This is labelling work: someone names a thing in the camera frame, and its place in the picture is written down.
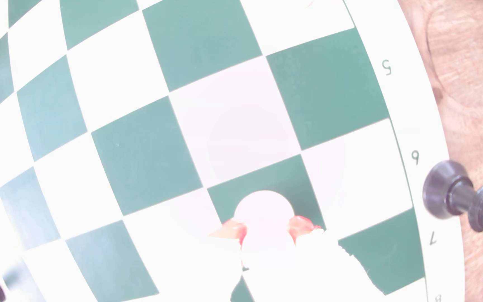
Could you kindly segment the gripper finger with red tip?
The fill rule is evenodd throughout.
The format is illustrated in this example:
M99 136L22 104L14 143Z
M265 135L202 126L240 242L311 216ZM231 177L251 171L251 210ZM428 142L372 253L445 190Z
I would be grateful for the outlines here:
M232 219L205 237L181 239L171 301L231 301L241 280L244 223Z
M303 216L293 216L288 233L295 244L296 301L384 301L360 261Z

